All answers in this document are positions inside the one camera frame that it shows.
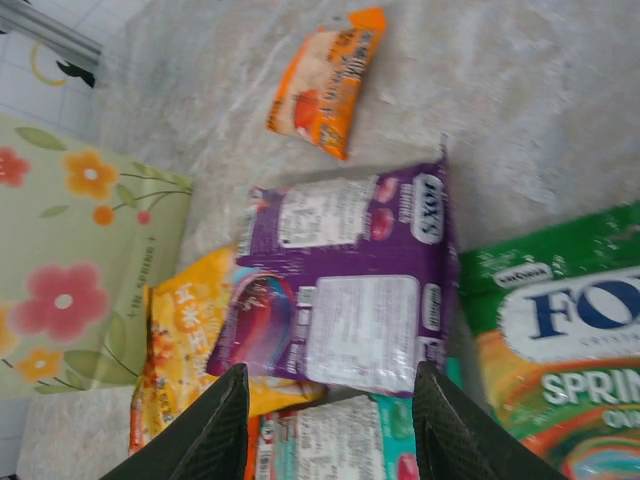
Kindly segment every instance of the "pink flower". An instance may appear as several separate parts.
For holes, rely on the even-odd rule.
[[[99,280],[98,269],[87,263],[42,266],[27,278],[31,298],[9,312],[8,324],[22,335],[44,332],[56,342],[71,342],[107,312]]]
[[[29,162],[18,157],[12,148],[0,147],[0,185],[5,183],[14,188],[22,186],[22,177],[29,170]]]
[[[151,221],[151,212],[148,210],[140,210],[138,212],[138,223],[140,225],[147,225]]]

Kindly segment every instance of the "red fruit image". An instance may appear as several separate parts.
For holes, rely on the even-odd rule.
[[[379,208],[371,216],[371,238],[384,240],[393,230],[393,212],[388,208]]]
[[[398,457],[398,480],[418,480],[418,463],[413,453],[405,453]]]
[[[148,210],[140,210],[138,212],[138,223],[140,225],[147,225],[151,221],[151,212]]]
[[[318,91],[308,90],[298,95],[296,108],[293,111],[293,125],[300,135],[307,138],[309,127],[318,114]]]
[[[378,185],[376,190],[376,202],[387,203],[396,194],[398,189],[398,179],[395,177],[385,178],[381,185]]]

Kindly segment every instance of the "yellow snack bag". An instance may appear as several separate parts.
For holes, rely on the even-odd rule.
[[[231,295],[234,249],[210,253],[174,278],[149,289],[147,361],[131,402],[129,451],[164,430],[217,377],[205,372]],[[314,400],[325,389],[271,377],[249,381],[250,415]]]
[[[362,75],[386,29],[381,8],[349,15],[352,28],[306,38],[282,77],[267,128],[302,137],[341,160],[347,159]]]

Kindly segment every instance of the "fox's candy bag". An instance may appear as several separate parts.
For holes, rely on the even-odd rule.
[[[249,423],[245,480],[418,480],[411,399],[361,395]]]
[[[497,419],[569,479],[640,478],[640,202],[460,260]]]
[[[371,8],[349,15],[350,28],[309,35],[276,93],[267,128],[301,137],[341,160],[362,75],[386,28],[384,12]]]
[[[207,371],[413,391],[445,367],[457,284],[447,159],[254,191],[227,322]]]
[[[164,430],[215,380],[205,372],[229,304],[234,250],[223,248],[149,292],[147,361],[131,404],[133,453]],[[318,398],[315,384],[270,377],[249,380],[250,414]]]

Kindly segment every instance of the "fox's spring candy bag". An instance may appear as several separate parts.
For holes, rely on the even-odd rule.
[[[354,12],[349,21],[345,30],[322,29],[305,39],[267,121],[269,130],[300,137],[342,160],[362,75],[386,28],[380,8]]]
[[[129,448],[135,452],[164,430],[216,377],[205,364],[224,323],[234,251],[223,248],[151,289],[147,362],[131,405]],[[318,398],[322,386],[271,377],[249,380],[250,414]]]
[[[457,281],[436,163],[290,189],[256,190],[238,247],[227,323],[208,371],[407,393],[441,369]]]
[[[570,479],[640,478],[640,202],[461,264],[497,419]]]

